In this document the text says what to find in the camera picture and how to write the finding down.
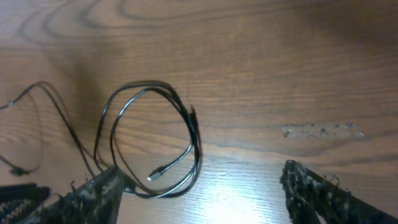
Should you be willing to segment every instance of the cable connector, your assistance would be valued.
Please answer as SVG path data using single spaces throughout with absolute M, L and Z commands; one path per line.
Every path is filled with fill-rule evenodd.
M 159 167 L 156 170 L 154 170 L 153 172 L 151 172 L 147 179 L 149 181 L 154 181 L 154 180 L 158 179 L 159 177 L 161 177 L 164 174 L 164 172 L 166 172 L 164 167 Z

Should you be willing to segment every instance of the brown wood grain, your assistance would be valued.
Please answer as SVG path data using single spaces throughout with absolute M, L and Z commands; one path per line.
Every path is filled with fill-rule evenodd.
M 176 199 L 125 195 L 118 223 L 289 223 L 279 184 L 287 159 L 336 174 L 353 195 L 398 217 L 397 10 L 393 0 L 5 0 L 0 102 L 34 81 L 53 83 L 90 150 L 107 97 L 125 83 L 169 82 L 196 108 L 197 184 Z M 135 92 L 111 107 L 107 161 L 109 124 Z M 65 194 L 89 174 L 49 99 L 32 96 L 43 142 L 26 98 L 0 111 L 0 148 L 40 169 L 16 178 L 0 164 L 1 184 L 35 181 Z M 285 137 L 286 127 L 294 134 Z M 118 139 L 144 183 L 166 187 L 189 170 L 192 156 L 146 181 L 184 150 L 185 128 L 155 94 L 129 108 Z

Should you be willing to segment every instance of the black cable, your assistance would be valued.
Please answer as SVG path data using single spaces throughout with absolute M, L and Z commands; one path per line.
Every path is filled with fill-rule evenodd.
M 88 171 L 90 172 L 90 174 L 94 177 L 94 173 L 91 170 L 90 165 L 87 162 L 87 159 L 85 157 L 85 154 L 83 151 L 85 151 L 86 153 L 87 150 L 84 148 L 84 146 L 82 145 L 82 143 L 80 142 L 79 138 L 76 135 L 75 130 L 72 128 L 71 124 L 68 122 L 67 118 L 65 117 L 65 115 L 62 113 L 59 105 L 57 104 L 57 102 L 55 101 L 54 97 L 51 95 L 51 92 L 48 91 L 48 89 L 46 89 L 46 85 L 49 85 L 47 82 L 37 82 L 31 86 L 29 86 L 28 88 L 26 88 L 15 100 L 10 101 L 8 104 L 4 105 L 4 106 L 0 106 L 0 110 L 8 108 L 10 106 L 12 106 L 13 104 L 17 103 L 25 94 L 27 94 L 31 89 L 33 89 L 33 87 L 37 86 L 40 87 L 51 99 L 52 103 L 54 104 L 54 106 L 56 107 L 59 115 L 61 116 L 63 122 L 65 123 L 65 125 L 67 126 L 69 133 L 71 134 L 74 142 L 76 143 L 77 147 L 79 148 L 80 154 L 85 162 L 85 165 L 88 169 Z M 112 125 L 112 129 L 111 129 L 111 133 L 110 133 L 110 137 L 109 137 L 109 144 L 110 144 L 110 148 L 111 148 L 111 153 L 112 153 L 112 159 L 113 159 L 113 163 L 114 165 L 117 167 L 118 164 L 116 162 L 116 157 L 115 157 L 115 153 L 114 153 L 114 145 L 116 146 L 119 155 L 121 156 L 121 159 L 124 163 L 124 165 L 127 167 L 127 169 L 129 170 L 129 172 L 131 173 L 131 175 L 135 178 L 135 180 L 131 181 L 135 184 L 135 186 L 138 186 L 141 190 L 143 190 L 144 192 L 146 192 L 146 194 L 142 194 L 142 193 L 138 193 L 135 191 L 135 186 L 134 187 L 130 187 L 129 190 L 127 190 L 126 192 L 129 193 L 133 193 L 139 197 L 142 198 L 171 198 L 171 197 L 178 197 L 181 196 L 185 193 L 187 193 L 194 185 L 197 177 L 198 177 L 198 171 L 199 171 L 199 163 L 200 163 L 200 144 L 199 144 L 199 132 L 198 132 L 198 123 L 197 123 L 197 119 L 196 119 L 196 114 L 195 114 L 195 110 L 193 109 L 193 107 L 191 107 L 191 112 L 188 112 L 188 110 L 184 107 L 184 105 L 182 105 L 181 99 L 179 98 L 179 96 L 177 95 L 177 92 L 166 82 L 161 82 L 161 81 L 143 81 L 143 82 L 135 82 L 135 83 L 131 83 L 128 84 L 118 90 L 116 90 L 108 99 L 108 102 L 105 104 L 104 110 L 102 112 L 101 118 L 99 120 L 99 125 L 98 125 L 98 130 L 97 130 L 97 134 L 96 134 L 96 138 L 95 138 L 95 145 L 94 145 L 94 151 L 93 151 L 93 159 L 94 162 L 96 164 L 96 166 L 98 167 L 98 169 L 102 172 L 103 169 L 101 168 L 99 162 L 97 161 L 97 152 L 98 152 L 98 144 L 100 141 L 100 137 L 101 137 L 101 132 L 102 132 L 102 127 L 104 124 L 104 119 L 106 117 L 106 114 L 109 110 L 109 107 L 111 105 L 111 102 L 113 101 L 114 97 L 116 97 L 116 95 L 124 90 L 128 90 L 131 88 L 139 88 L 139 87 L 145 87 L 143 90 L 141 90 L 138 94 L 136 94 L 135 96 L 133 96 L 121 109 L 120 113 L 118 114 L 118 116 L 116 117 L 116 119 L 114 120 L 114 123 Z M 190 151 L 192 148 L 194 148 L 194 161 L 193 161 L 193 166 L 191 168 L 191 170 L 189 171 L 189 173 L 182 179 L 180 180 L 177 184 L 171 186 L 168 189 L 165 189 L 163 191 L 159 191 L 159 190 L 151 190 L 148 189 L 135 175 L 135 173 L 131 170 L 131 168 L 128 166 L 127 162 L 124 160 L 123 156 L 121 155 L 121 152 L 118 148 L 118 144 L 117 144 L 117 140 L 116 140 L 116 128 L 118 126 L 119 120 L 122 117 L 122 115 L 124 114 L 124 112 L 126 111 L 126 109 L 128 108 L 128 106 L 134 102 L 134 100 L 136 100 L 137 98 L 139 98 L 141 95 L 143 95 L 144 93 L 148 92 L 148 91 L 154 91 L 160 95 L 162 95 L 166 100 L 168 100 L 173 107 L 178 111 L 178 113 L 181 115 L 181 117 L 183 118 L 185 124 L 187 125 L 188 128 L 188 132 L 190 134 L 190 144 L 187 147 L 187 149 L 184 151 L 184 153 L 179 156 L 178 158 L 176 158 L 174 161 L 172 161 L 171 163 L 167 164 L 166 166 L 162 166 L 158 169 L 156 169 L 155 171 L 153 171 L 153 173 L 150 174 L 150 176 L 148 177 L 149 180 L 155 180 L 157 178 L 159 178 L 162 174 L 164 174 L 167 170 L 169 170 L 171 167 L 173 167 L 174 165 L 176 165 L 178 162 L 180 162 Z M 191 179 L 189 185 L 187 187 L 185 187 L 183 190 L 173 193 L 175 190 L 177 190 L 179 187 L 181 187 L 184 183 L 186 183 L 189 179 Z

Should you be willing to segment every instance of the wooden table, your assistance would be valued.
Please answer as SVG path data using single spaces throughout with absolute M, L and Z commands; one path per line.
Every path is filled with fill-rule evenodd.
M 337 175 L 353 195 L 398 216 L 397 10 L 393 0 L 5 0 L 0 101 L 51 82 L 90 150 L 108 96 L 127 82 L 166 81 L 196 108 L 197 184 L 175 199 L 125 195 L 118 223 L 289 223 L 279 184 L 287 159 Z M 109 126 L 134 93 L 118 97 L 106 120 L 107 161 Z M 0 111 L 0 146 L 10 161 L 40 169 L 17 178 L 0 164 L 1 183 L 65 194 L 88 172 L 49 99 L 39 90 L 32 97 L 40 122 L 30 98 Z M 124 157 L 153 188 L 192 165 L 190 155 L 146 181 L 188 144 L 181 117 L 154 93 L 129 108 L 117 132 Z

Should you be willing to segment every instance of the wooden surface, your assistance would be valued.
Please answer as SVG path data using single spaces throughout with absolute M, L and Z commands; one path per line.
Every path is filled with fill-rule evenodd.
M 163 80 L 196 108 L 203 165 L 170 200 L 123 197 L 118 223 L 289 223 L 279 184 L 287 159 L 398 217 L 398 3 L 393 0 L 5 0 L 0 2 L 0 102 L 47 80 L 59 89 L 88 149 L 107 97 L 136 80 Z M 101 153 L 110 161 L 109 123 Z M 65 194 L 88 176 L 55 108 L 39 90 L 0 111 L 1 154 L 40 169 Z M 44 156 L 40 160 L 40 131 Z M 182 119 L 148 94 L 122 118 L 125 158 L 151 187 L 181 178 L 192 156 L 146 177 L 188 144 Z

